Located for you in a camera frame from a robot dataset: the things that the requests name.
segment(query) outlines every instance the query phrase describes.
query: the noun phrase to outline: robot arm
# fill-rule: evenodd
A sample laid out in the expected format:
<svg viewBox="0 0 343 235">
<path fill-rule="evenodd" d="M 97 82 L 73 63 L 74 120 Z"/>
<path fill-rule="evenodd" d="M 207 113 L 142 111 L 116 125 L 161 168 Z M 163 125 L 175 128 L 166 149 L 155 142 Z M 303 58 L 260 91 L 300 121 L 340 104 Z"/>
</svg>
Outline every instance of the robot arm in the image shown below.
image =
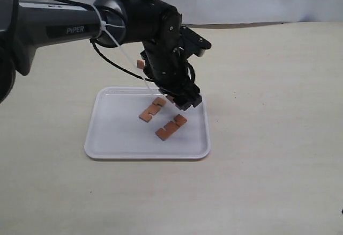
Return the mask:
<svg viewBox="0 0 343 235">
<path fill-rule="evenodd" d="M 19 2 L 13 29 L 12 0 L 0 0 L 0 102 L 11 91 L 16 71 L 29 74 L 39 47 L 82 39 L 107 48 L 142 42 L 145 75 L 182 110 L 201 103 L 195 73 L 187 59 L 211 44 L 182 26 L 177 9 L 161 0 L 96 0 L 94 6 Z"/>
</svg>

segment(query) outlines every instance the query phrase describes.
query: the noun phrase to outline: plastic tray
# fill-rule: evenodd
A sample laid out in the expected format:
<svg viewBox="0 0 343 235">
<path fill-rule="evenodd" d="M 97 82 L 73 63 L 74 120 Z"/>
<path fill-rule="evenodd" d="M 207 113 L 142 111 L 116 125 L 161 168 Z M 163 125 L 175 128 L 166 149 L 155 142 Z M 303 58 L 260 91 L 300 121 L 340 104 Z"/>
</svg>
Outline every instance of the plastic tray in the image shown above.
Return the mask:
<svg viewBox="0 0 343 235">
<path fill-rule="evenodd" d="M 180 111 L 171 102 L 146 123 L 138 116 L 157 96 L 146 87 L 107 87 L 98 93 L 85 142 L 94 159 L 197 160 L 210 152 L 206 102 Z M 188 122 L 168 140 L 155 132 L 181 113 Z"/>
</svg>

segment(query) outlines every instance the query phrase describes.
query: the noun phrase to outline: white tray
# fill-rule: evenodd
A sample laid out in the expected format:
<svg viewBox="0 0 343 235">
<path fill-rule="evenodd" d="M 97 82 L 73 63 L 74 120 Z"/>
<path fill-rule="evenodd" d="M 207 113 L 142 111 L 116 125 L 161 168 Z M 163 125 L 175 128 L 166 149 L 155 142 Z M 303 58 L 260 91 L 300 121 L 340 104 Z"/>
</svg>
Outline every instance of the white tray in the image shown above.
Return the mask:
<svg viewBox="0 0 343 235">
<path fill-rule="evenodd" d="M 197 160 L 210 152 L 206 103 L 187 111 L 171 102 L 146 123 L 139 115 L 157 97 L 146 87 L 107 87 L 98 93 L 85 143 L 86 154 L 94 159 Z M 155 132 L 181 113 L 188 122 L 168 140 Z"/>
</svg>

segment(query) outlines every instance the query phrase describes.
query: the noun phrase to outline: beige table surface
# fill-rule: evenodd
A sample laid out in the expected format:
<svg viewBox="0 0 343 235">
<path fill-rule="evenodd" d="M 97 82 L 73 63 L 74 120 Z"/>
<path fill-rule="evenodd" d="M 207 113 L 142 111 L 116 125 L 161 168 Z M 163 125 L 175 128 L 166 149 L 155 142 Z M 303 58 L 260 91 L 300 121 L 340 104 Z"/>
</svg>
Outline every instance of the beige table surface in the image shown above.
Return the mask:
<svg viewBox="0 0 343 235">
<path fill-rule="evenodd" d="M 143 83 L 88 41 L 39 49 L 0 105 L 1 235 L 343 232 L 343 24 L 197 32 L 212 151 L 193 163 L 90 160 L 96 94 Z"/>
</svg>

